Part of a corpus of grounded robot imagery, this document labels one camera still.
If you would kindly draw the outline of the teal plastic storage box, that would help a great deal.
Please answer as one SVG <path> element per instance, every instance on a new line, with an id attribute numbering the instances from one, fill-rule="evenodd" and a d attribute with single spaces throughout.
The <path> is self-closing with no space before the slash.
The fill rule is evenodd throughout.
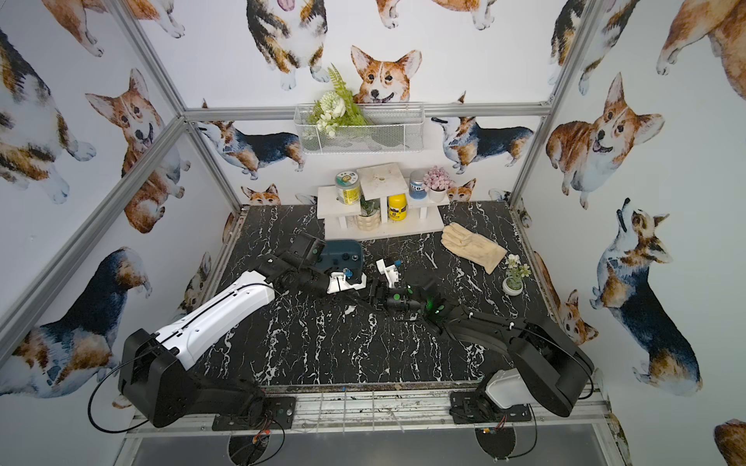
<path id="1" fill-rule="evenodd" d="M 363 273 L 363 246 L 354 240 L 336 240 L 324 244 L 314 264 L 322 273 L 340 272 L 357 281 Z"/>

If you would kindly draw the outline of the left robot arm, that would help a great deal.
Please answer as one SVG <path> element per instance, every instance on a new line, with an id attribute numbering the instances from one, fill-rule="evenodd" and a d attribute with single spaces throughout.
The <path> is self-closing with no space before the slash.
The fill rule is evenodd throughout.
<path id="1" fill-rule="evenodd" d="M 156 428 L 190 415 L 260 419 L 265 394 L 248 380 L 210 382 L 192 367 L 221 337 L 279 295 L 302 291 L 326 297 L 349 273 L 320 268 L 324 242 L 307 234 L 289 250 L 262 256 L 251 270 L 184 318 L 124 344 L 120 393 Z"/>

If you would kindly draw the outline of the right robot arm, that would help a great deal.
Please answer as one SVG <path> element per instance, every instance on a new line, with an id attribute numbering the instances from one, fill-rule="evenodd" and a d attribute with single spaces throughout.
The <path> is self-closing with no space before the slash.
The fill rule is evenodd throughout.
<path id="1" fill-rule="evenodd" d="M 592 380 L 594 364 L 551 318 L 503 318 L 474 311 L 440 293 L 434 281 L 396 289 L 376 281 L 363 299 L 389 316 L 412 312 L 412 322 L 436 337 L 507 356 L 512 368 L 495 372 L 478 390 L 501 411 L 538 404 L 555 416 L 569 417 Z"/>

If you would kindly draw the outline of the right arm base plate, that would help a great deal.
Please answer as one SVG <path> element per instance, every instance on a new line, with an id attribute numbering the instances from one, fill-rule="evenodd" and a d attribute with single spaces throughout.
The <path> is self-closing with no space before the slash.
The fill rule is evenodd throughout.
<path id="1" fill-rule="evenodd" d="M 529 405 L 501 408 L 486 394 L 477 391 L 454 391 L 450 394 L 449 414 L 456 424 L 530 423 Z"/>

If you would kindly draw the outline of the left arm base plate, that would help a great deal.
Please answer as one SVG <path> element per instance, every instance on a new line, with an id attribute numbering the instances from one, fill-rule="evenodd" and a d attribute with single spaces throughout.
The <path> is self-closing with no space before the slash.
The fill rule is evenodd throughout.
<path id="1" fill-rule="evenodd" d="M 258 430 L 270 425 L 290 429 L 295 418 L 297 398 L 269 396 L 253 399 L 238 415 L 216 415 L 213 431 Z"/>

